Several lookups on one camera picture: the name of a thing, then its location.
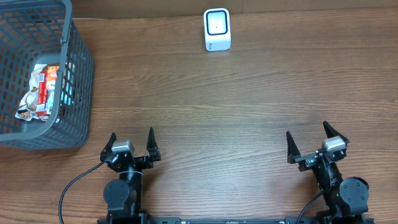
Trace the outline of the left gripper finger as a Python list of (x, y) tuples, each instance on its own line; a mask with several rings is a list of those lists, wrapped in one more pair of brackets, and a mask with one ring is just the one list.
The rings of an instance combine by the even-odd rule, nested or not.
[(149, 152), (149, 157), (152, 161), (160, 161), (161, 160), (161, 153), (159, 151), (159, 147), (155, 140), (155, 134), (154, 134), (153, 127), (151, 127), (149, 130), (146, 149)]
[(105, 145), (104, 149), (101, 151), (100, 154), (100, 161), (107, 161), (109, 156), (112, 156), (112, 146), (116, 140), (116, 134), (112, 133), (108, 143)]

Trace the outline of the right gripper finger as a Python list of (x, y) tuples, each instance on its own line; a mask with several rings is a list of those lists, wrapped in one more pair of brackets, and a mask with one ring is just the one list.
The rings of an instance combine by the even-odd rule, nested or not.
[(346, 144), (349, 143), (349, 139), (335, 130), (327, 121), (323, 122), (323, 127), (328, 139), (339, 136)]
[(301, 153), (297, 148), (297, 145), (289, 131), (286, 132), (287, 139), (287, 162), (289, 164), (294, 164), (297, 159), (301, 157)]

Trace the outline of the teal wet wipes pack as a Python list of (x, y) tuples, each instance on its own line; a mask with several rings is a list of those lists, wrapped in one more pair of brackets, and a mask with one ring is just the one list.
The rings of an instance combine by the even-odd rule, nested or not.
[(68, 63), (68, 67), (71, 69), (71, 71), (68, 71), (68, 69), (66, 69), (64, 72), (64, 77), (66, 78), (66, 80), (63, 81), (63, 87), (65, 88), (65, 92), (62, 93), (62, 102), (66, 105), (72, 105), (74, 104), (72, 100), (73, 96), (72, 84), (75, 80), (74, 77), (75, 65), (73, 63)]

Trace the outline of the orange Kleenex tissue pack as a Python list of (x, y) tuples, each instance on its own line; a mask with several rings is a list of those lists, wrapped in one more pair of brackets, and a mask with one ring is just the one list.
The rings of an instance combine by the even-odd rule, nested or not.
[(58, 65), (49, 65), (47, 67), (47, 81), (46, 81), (47, 102), (45, 108), (48, 115), (52, 113), (58, 68), (59, 68)]

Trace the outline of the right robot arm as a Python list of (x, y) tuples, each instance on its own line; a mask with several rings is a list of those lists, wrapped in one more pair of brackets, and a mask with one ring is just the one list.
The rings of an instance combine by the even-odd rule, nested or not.
[[(327, 121), (323, 122), (327, 138), (321, 148), (313, 154), (302, 156), (290, 132), (287, 138), (287, 162), (298, 164), (300, 172), (311, 170), (320, 192), (302, 209), (297, 223), (316, 224), (371, 224), (373, 218), (366, 218), (368, 212), (369, 184), (360, 177), (342, 178), (336, 163), (346, 157), (349, 139), (336, 131)], [(323, 197), (326, 210), (315, 217), (304, 217), (307, 209)]]

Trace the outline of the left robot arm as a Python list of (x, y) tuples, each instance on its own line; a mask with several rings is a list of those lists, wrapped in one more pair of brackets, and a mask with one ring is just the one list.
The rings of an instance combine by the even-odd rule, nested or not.
[(100, 161), (105, 162), (119, 177), (106, 184), (103, 198), (107, 203), (108, 212), (97, 224), (131, 223), (151, 224), (154, 219), (142, 209), (143, 170), (154, 167), (154, 162), (161, 160), (161, 153), (150, 128), (147, 139), (146, 156), (136, 157), (134, 147), (129, 140), (118, 141), (113, 133), (100, 155)]

